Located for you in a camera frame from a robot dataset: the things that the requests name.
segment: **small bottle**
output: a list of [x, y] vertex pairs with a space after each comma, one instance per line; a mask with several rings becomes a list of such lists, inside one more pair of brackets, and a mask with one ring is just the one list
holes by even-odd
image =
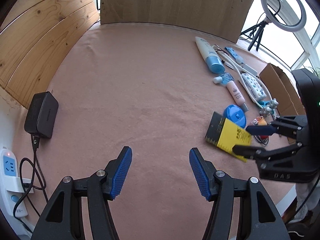
[[229, 81], [227, 83], [227, 89], [229, 90], [230, 94], [232, 95], [233, 99], [235, 100], [236, 104], [244, 111], [247, 112], [249, 109], [245, 104], [245, 99], [241, 94], [239, 88], [233, 81]]

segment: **tripod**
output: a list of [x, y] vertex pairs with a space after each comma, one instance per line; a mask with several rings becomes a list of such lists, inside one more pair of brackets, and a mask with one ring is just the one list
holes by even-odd
[[246, 34], [248, 32], [255, 32], [255, 30], [259, 27], [257, 33], [254, 35], [249, 47], [248, 47], [248, 50], [250, 51], [250, 49], [252, 48], [252, 46], [254, 45], [254, 43], [257, 41], [258, 39], [258, 43], [257, 43], [257, 47], [256, 47], [256, 51], [258, 51], [259, 49], [259, 46], [260, 46], [260, 42], [261, 42], [261, 38], [262, 38], [262, 34], [263, 34], [263, 28], [268, 25], [269, 23], [271, 23], [271, 21], [268, 19], [268, 17], [265, 17], [263, 19], [263, 21], [261, 21], [260, 23], [250, 27], [249, 29], [246, 29], [245, 31], [241, 32], [240, 35], [243, 35], [243, 34]]

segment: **lotion tube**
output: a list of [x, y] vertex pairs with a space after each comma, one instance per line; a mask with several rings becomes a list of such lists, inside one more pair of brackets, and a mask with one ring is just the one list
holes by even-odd
[[241, 94], [239, 88], [233, 81], [229, 81], [227, 83], [227, 89], [229, 90], [230, 94], [232, 95], [233, 99], [235, 100], [236, 104], [244, 111], [247, 112], [249, 109], [245, 104], [245, 99]]
[[225, 68], [221, 62], [221, 59], [216, 51], [211, 47], [210, 43], [203, 38], [196, 37], [196, 44], [210, 71], [215, 74], [223, 73]]

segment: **cardboard box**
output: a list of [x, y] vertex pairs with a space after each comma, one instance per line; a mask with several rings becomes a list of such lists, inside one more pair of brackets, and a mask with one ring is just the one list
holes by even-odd
[[296, 89], [282, 69], [269, 63], [261, 71], [260, 79], [268, 88], [272, 98], [278, 101], [277, 109], [281, 116], [306, 114]]

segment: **wooden wall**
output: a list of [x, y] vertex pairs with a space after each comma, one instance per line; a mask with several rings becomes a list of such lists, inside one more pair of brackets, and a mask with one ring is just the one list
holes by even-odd
[[0, 27], [0, 86], [28, 108], [98, 18], [93, 0], [18, 0]]
[[101, 0], [101, 23], [152, 22], [237, 42], [252, 0]]

